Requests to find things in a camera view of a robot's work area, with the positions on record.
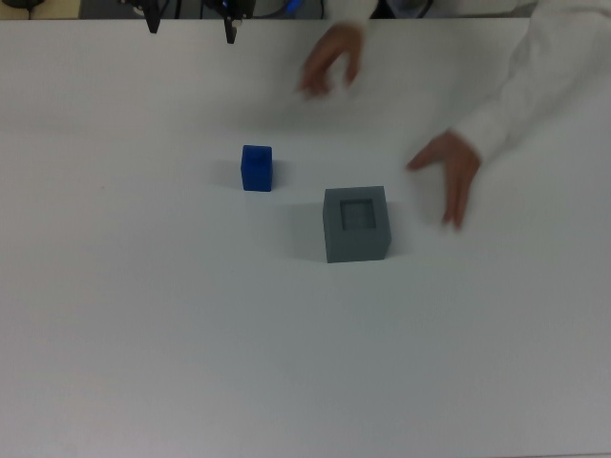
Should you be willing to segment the person's left hand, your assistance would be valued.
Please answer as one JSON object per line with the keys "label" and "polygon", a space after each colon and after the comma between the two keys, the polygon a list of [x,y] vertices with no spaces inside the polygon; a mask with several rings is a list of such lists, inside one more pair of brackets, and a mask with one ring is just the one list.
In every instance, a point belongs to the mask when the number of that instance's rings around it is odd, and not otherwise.
{"label": "person's left hand", "polygon": [[476,151],[451,130],[436,136],[406,165],[411,172],[420,171],[435,163],[443,167],[445,207],[442,221],[456,230],[463,226],[471,188],[481,159]]}

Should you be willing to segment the person's right hand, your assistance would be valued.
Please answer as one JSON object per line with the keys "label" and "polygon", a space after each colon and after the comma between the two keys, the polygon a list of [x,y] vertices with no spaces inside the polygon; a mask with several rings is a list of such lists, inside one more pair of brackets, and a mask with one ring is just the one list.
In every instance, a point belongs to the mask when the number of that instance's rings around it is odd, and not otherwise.
{"label": "person's right hand", "polygon": [[330,70],[341,58],[346,60],[344,84],[350,87],[361,69],[365,39],[366,28],[363,24],[339,22],[332,25],[308,55],[298,91],[306,98],[328,95],[332,90]]}

